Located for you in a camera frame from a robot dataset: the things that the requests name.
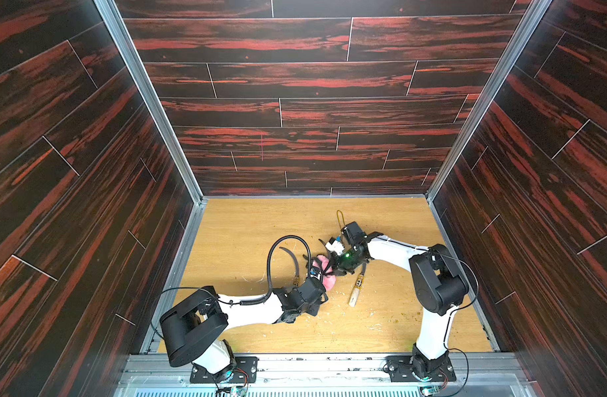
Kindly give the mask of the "pink rag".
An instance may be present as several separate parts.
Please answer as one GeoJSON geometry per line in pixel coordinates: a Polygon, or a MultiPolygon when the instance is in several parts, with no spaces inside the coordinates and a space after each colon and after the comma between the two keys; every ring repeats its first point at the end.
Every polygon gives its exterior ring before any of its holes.
{"type": "Polygon", "coordinates": [[[330,260],[325,255],[318,255],[313,259],[313,267],[318,270],[326,291],[332,290],[337,282],[337,277],[330,265],[330,260]]]}

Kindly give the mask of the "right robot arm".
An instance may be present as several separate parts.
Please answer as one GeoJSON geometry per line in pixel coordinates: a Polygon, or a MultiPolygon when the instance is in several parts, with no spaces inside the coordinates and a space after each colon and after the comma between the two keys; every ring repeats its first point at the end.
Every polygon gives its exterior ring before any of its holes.
{"type": "Polygon", "coordinates": [[[382,233],[367,234],[355,222],[341,229],[341,235],[325,243],[330,269],[344,276],[372,261],[385,261],[408,271],[414,293],[423,307],[419,337],[407,363],[389,362],[394,376],[409,372],[418,381],[448,381],[454,377],[448,338],[457,310],[462,308],[470,284],[457,258],[446,246],[416,246],[382,233]]]}

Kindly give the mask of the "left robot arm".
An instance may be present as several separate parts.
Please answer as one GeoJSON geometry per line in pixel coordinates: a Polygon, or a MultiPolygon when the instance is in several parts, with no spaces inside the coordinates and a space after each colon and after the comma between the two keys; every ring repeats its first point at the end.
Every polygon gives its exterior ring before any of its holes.
{"type": "Polygon", "coordinates": [[[199,288],[159,320],[169,364],[191,364],[223,377],[237,366],[232,348],[221,339],[225,331],[256,324],[293,324],[302,314],[317,315],[327,298],[317,277],[262,296],[218,295],[212,286],[199,288]]]}

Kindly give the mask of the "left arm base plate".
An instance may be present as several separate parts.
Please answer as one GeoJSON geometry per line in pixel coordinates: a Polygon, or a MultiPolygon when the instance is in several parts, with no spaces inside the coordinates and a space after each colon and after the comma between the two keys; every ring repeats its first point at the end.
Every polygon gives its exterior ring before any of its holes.
{"type": "Polygon", "coordinates": [[[223,362],[193,362],[189,383],[242,385],[254,384],[257,381],[259,357],[235,356],[225,357],[223,362]]]}

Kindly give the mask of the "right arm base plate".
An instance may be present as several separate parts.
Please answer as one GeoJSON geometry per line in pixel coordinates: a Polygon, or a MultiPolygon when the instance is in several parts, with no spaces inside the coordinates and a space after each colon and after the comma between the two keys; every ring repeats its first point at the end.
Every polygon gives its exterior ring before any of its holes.
{"type": "Polygon", "coordinates": [[[457,375],[451,359],[446,353],[438,359],[429,360],[422,355],[388,356],[383,371],[392,382],[454,382],[457,375]]]}

